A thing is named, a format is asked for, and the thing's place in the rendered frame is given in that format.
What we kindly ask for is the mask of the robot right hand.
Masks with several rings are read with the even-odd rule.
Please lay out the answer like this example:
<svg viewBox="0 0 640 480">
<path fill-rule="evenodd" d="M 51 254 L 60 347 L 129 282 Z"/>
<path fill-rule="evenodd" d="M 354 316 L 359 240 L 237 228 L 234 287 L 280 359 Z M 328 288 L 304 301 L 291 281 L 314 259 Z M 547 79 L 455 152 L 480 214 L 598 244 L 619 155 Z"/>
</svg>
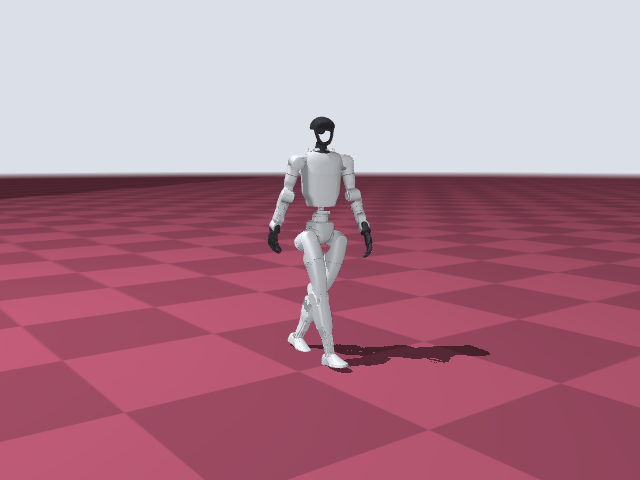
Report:
<svg viewBox="0 0 640 480">
<path fill-rule="evenodd" d="M 268 235 L 268 244 L 270 245 L 270 248 L 276 252 L 276 253 L 281 253 L 280 251 L 282 251 L 282 249 L 280 248 L 279 244 L 278 244 L 278 236 L 277 234 L 280 233 L 280 225 L 276 225 L 274 228 L 274 231 L 269 228 L 269 235 Z M 278 250 L 276 249 L 276 247 L 278 248 Z M 280 250 L 280 251 L 279 251 Z"/>
</svg>

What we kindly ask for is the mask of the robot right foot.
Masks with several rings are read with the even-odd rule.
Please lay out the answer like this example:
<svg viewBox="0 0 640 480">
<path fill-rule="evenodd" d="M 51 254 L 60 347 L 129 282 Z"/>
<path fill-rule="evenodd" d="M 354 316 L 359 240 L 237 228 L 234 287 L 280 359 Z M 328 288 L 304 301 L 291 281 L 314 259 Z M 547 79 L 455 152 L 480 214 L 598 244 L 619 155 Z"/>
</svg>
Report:
<svg viewBox="0 0 640 480">
<path fill-rule="evenodd" d="M 331 355 L 331 352 L 330 352 L 330 355 Z M 345 368 L 349 366 L 349 364 L 344 360 L 342 360 L 337 354 L 332 354 L 329 357 L 326 357 L 326 355 L 323 354 L 321 359 L 321 364 L 327 365 L 332 368 Z"/>
</svg>

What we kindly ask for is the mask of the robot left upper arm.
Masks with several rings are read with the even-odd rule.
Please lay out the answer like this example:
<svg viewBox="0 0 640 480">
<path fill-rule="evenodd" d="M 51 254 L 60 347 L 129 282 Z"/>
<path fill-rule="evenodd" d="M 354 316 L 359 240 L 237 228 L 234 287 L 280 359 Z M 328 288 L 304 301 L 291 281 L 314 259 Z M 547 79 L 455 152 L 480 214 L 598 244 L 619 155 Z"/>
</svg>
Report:
<svg viewBox="0 0 640 480">
<path fill-rule="evenodd" d="M 342 176 L 346 189 L 345 199 L 348 201 L 358 201 L 360 199 L 360 191 L 355 188 L 354 161 L 349 155 L 340 155 L 342 158 Z"/>
</svg>

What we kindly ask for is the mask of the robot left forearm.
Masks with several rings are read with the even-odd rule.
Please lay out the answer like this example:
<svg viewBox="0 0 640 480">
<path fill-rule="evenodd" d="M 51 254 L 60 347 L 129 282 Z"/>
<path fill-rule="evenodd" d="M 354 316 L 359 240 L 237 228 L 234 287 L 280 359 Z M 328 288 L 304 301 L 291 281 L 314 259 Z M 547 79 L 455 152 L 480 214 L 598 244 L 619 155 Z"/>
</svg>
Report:
<svg viewBox="0 0 640 480">
<path fill-rule="evenodd" d="M 360 195 L 361 195 L 361 193 L 360 193 Z M 352 211 L 353 211 L 353 214 L 354 214 L 354 217 L 355 217 L 355 221 L 356 221 L 356 222 L 357 222 L 357 224 L 358 224 L 358 230 L 359 230 L 360 232 L 362 231 L 361 223 L 362 223 L 363 221 L 367 222 L 367 223 L 368 223 L 368 226 L 370 227 L 370 224 L 369 224 L 369 222 L 367 221 L 367 218 L 366 218 L 366 215 L 365 215 L 365 212 L 364 212 L 364 209 L 363 209 L 363 203 L 362 203 L 361 196 L 360 196 L 360 199 L 359 199 L 358 201 L 354 201 L 354 202 L 350 205 L 350 207 L 351 207 L 351 209 L 352 209 Z"/>
</svg>

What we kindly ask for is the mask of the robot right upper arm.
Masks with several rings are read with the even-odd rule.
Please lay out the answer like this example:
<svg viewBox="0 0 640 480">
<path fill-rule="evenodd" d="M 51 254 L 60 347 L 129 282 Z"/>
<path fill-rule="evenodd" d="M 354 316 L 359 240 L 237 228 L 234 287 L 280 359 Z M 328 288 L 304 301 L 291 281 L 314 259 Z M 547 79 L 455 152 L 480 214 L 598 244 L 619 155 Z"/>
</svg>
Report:
<svg viewBox="0 0 640 480">
<path fill-rule="evenodd" d="M 284 195 L 282 201 L 292 203 L 295 197 L 293 188 L 296 184 L 299 176 L 299 170 L 303 169 L 306 165 L 307 155 L 296 154 L 292 155 L 288 160 L 288 168 L 284 179 Z"/>
</svg>

